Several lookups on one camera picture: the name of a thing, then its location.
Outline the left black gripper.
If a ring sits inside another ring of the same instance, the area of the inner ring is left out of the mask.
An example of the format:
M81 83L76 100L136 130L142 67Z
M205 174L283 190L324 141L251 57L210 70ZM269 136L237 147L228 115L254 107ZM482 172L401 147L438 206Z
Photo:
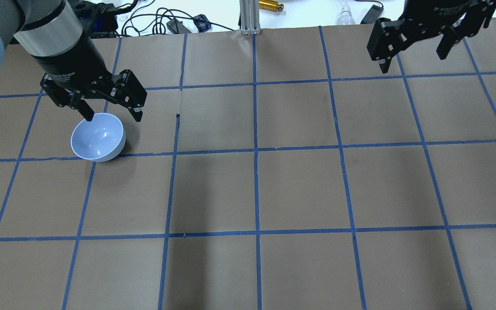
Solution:
M56 106L69 107L86 121L92 121L95 112L81 96L104 99L126 108L134 121L142 121L147 92L139 79L130 69L112 76L86 33L81 33L75 45L67 51L33 58L46 73L40 87Z

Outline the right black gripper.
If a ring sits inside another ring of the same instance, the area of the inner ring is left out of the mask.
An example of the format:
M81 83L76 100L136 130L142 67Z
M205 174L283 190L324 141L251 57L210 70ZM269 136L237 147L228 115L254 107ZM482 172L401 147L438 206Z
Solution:
M488 28L495 10L496 0L407 0L400 19L375 21L367 50L381 72L388 73L398 53L442 34L436 52L443 60L462 39ZM460 25L453 26L459 19Z

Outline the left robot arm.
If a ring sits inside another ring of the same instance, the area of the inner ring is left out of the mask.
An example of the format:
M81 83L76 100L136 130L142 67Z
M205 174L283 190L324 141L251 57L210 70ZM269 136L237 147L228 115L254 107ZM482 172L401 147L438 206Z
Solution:
M142 120L146 90L131 70L108 71L66 0L0 0L0 66L12 38L45 71L40 87L57 106L91 121L87 99L103 99Z

